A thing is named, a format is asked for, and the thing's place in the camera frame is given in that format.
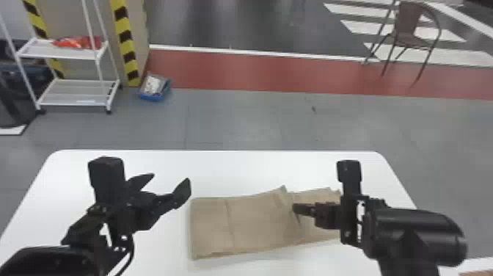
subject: gray floor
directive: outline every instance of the gray floor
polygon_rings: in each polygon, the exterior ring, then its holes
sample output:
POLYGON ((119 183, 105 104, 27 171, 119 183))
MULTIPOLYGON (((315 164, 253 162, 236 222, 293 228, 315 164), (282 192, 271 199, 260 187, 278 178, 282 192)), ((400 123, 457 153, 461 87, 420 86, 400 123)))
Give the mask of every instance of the gray floor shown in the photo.
POLYGON ((420 208, 463 227, 471 258, 493 255, 493 102, 175 90, 148 103, 132 92, 112 116, 49 109, 22 137, 0 137, 0 230, 55 150, 377 150, 420 208))

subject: shelf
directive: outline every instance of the shelf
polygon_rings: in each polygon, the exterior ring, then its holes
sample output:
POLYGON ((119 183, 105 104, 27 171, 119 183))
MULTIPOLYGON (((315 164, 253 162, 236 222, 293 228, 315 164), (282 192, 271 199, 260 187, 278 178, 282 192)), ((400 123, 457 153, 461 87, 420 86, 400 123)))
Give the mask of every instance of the shelf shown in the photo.
POLYGON ((109 106, 120 80, 102 83, 54 79, 37 102, 42 106, 109 106))
POLYGON ((94 51, 90 49, 62 48, 53 45, 52 42, 53 40, 33 37, 17 51, 17 55, 23 58, 99 60, 108 48, 108 41, 102 42, 101 49, 96 50, 95 56, 94 51))

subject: white line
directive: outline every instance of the white line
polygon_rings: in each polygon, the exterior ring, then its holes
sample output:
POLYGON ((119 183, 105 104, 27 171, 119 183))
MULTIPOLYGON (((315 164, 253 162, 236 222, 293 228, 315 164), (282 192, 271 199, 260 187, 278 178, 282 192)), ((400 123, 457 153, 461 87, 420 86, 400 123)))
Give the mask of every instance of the white line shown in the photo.
POLYGON ((486 271, 492 269, 493 269, 493 257, 467 259, 466 261, 464 261, 464 263, 462 263, 459 267, 457 267, 457 270, 460 273, 486 271))
POLYGON ((437 4, 437 3, 428 3, 429 6, 439 10, 440 12, 454 18, 457 21, 460 21, 469 27, 476 29, 478 32, 485 34, 486 36, 493 38, 493 28, 490 26, 471 18, 470 16, 465 15, 458 10, 455 10, 446 4, 437 4))
MULTIPOLYGON (((350 2, 360 2, 360 3, 370 3, 370 4, 387 4, 390 5, 392 4, 392 0, 347 0, 350 2)), ((423 3, 423 2, 436 2, 436 3, 444 3, 444 4, 449 4, 449 5, 462 5, 463 0, 406 0, 407 2, 418 2, 418 3, 423 3)))
POLYGON ((359 2, 359 3, 369 3, 369 4, 382 4, 382 5, 390 5, 392 4, 392 0, 347 0, 349 2, 359 2))
MULTIPOLYGON (((342 5, 342 4, 324 4, 325 8, 327 8, 330 12, 341 14, 341 15, 364 15, 370 17, 384 18, 387 14, 388 9, 378 9, 374 7, 356 7, 350 5, 342 5)), ((390 13, 390 19, 395 18, 395 13, 390 13)), ((420 21, 423 22, 431 22, 430 19, 421 15, 420 21)))
MULTIPOLYGON (((379 31, 381 26, 380 23, 371 23, 371 22, 361 22, 361 21, 350 21, 350 20, 341 20, 343 24, 353 33, 357 34, 365 34, 365 35, 374 35, 379 31)), ((393 29, 392 24, 387 24, 382 31, 383 35, 391 33, 393 29)), ((436 28, 428 28, 428 27, 417 27, 416 35, 423 39, 427 40, 435 40, 438 35, 438 29, 436 28)), ((442 30, 442 36, 440 40, 447 41, 456 41, 456 42, 466 42, 466 40, 459 37, 457 34, 452 33, 451 31, 444 29, 442 30)))
MULTIPOLYGON (((371 43, 365 43, 365 46, 370 48, 371 43)), ((376 52, 379 59, 387 59, 391 45, 384 44, 376 52)), ((402 47, 395 47, 391 59, 394 59, 402 47)), ((427 51, 409 49, 402 55, 399 61, 423 63, 426 58, 427 51)), ((435 48, 431 54, 429 63, 440 65, 460 65, 460 66, 478 66, 478 67, 493 67, 493 57, 483 51, 467 51, 435 48)))
POLYGON ((250 51, 250 50, 234 50, 221 48, 206 48, 206 47, 185 47, 151 44, 151 50, 168 50, 168 51, 190 51, 199 53, 216 53, 216 54, 241 54, 250 56, 265 56, 265 57, 294 57, 300 59, 328 59, 328 60, 351 60, 361 62, 364 57, 348 57, 348 56, 332 56, 324 54, 297 54, 297 53, 282 53, 274 51, 250 51))
POLYGON ((14 128, 0 128, 0 135, 19 135, 26 128, 26 125, 14 128))

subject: folded towel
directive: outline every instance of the folded towel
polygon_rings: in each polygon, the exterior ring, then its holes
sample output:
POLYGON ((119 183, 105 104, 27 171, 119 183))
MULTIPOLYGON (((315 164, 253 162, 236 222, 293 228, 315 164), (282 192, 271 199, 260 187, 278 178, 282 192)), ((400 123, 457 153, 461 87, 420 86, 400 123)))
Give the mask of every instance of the folded towel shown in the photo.
POLYGON ((191 201, 191 257, 256 253, 307 242, 338 239, 336 230, 297 217, 293 203, 338 202, 340 193, 317 189, 289 193, 284 186, 243 197, 203 197, 191 201))

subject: yellow black striped pillar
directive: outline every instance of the yellow black striped pillar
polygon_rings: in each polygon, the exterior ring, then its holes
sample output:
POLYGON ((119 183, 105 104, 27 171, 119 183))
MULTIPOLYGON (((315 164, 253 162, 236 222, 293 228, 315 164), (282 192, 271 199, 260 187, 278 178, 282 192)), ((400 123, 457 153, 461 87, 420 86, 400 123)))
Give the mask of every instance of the yellow black striped pillar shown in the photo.
POLYGON ((110 3, 128 86, 137 87, 140 84, 139 67, 137 66, 135 43, 132 38, 130 20, 128 19, 127 3, 126 0, 110 0, 110 3))
MULTIPOLYGON (((36 0, 23 0, 31 25, 36 32, 36 35, 42 39, 48 39, 48 30, 46 29, 45 21, 41 17, 36 5, 36 0)), ((48 65, 55 71, 55 74, 61 78, 65 78, 65 71, 62 63, 58 59, 49 59, 48 65)))

